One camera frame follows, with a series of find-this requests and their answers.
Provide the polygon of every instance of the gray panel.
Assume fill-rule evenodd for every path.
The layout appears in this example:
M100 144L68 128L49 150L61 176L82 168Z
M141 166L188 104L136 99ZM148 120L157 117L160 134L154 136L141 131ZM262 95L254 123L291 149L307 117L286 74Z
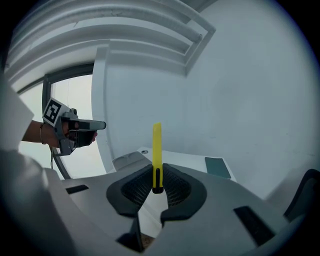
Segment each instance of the gray panel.
M109 236L118 239L130 231L133 219L117 214L107 199L107 189L112 183L133 172L132 170L128 170L95 177L67 179L62 181L62 186L64 188L79 185L88 186L89 189L70 194L69 196L91 222L96 224Z
M48 190L50 191L52 201L56 207L56 210L63 221L65 227L67 228L69 234L72 237L74 246L77 250L78 255L134 255L135 252L122 246L120 243L115 241L115 238L109 236L110 232L104 232L99 223L94 223L92 219L79 207L76 205L71 197L67 194L67 191L62 186L63 183L59 179L57 173L52 169L45 169L45 174L48 180ZM72 179L64 180L63 182L71 182ZM89 189L75 193L72 195L80 195ZM93 210L99 210L98 205L95 205ZM119 222L113 223L113 225L118 226L120 229L124 228L125 224Z
M241 206L249 206L275 234L288 224L283 216L236 182L171 166L201 181L207 189L207 199L190 219L165 222L146 254L240 255L257 248L233 211Z
M205 157L204 160L208 174L231 179L228 168L222 158Z

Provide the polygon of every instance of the white surface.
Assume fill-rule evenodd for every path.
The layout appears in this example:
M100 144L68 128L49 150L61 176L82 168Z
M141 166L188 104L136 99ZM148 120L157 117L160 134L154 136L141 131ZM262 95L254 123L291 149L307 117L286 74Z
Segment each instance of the white surface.
M138 212L141 233L156 238L162 230L160 215L166 209L168 209L166 193L154 194L150 191Z
M140 147L138 152L148 151L147 154L143 154L147 159L152 162L152 148L149 147ZM208 173L205 158L219 158L223 159L226 168L231 176L231 180L237 182L234 174L232 173L231 169L229 168L226 160L223 157L215 157L215 156L203 156L203 155L195 155L195 154L183 154L177 152L170 152L162 150L162 162L166 164L173 164L177 166L191 168L203 173Z
M186 78L137 65L107 66L104 90L108 141L114 158L152 146L152 127L162 124L164 150L184 143Z
M108 140L109 125L106 120L106 103L104 102L108 55L109 47L101 47L96 51L91 86L92 118L106 123L106 128L98 132L96 144L100 155L103 156L101 160L107 172L113 168L113 154Z

